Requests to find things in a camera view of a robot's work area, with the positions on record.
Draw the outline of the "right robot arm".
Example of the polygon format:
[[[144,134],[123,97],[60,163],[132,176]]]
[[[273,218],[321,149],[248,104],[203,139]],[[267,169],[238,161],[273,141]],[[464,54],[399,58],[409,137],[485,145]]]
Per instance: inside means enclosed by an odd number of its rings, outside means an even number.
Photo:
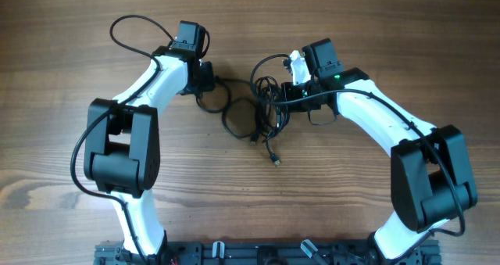
[[[326,255],[310,240],[304,254],[330,264],[436,264],[437,233],[450,220],[463,223],[478,194],[462,132],[436,127],[405,111],[359,68],[345,69],[331,40],[286,55],[291,80],[281,86],[280,106],[310,113],[329,106],[361,127],[390,157],[393,213],[367,239],[335,242]]]

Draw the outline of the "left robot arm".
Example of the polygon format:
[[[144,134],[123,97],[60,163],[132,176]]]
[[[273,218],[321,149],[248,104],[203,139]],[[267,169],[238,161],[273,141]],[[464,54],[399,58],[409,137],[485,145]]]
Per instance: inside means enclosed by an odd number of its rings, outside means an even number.
[[[176,95],[215,87],[213,67],[204,57],[209,32],[180,22],[176,37],[146,56],[145,72],[112,99],[95,99],[76,149],[84,150],[84,175],[97,186],[95,197],[115,207],[124,234],[123,249],[135,259],[156,258],[166,245],[152,187],[160,168],[159,118]]]

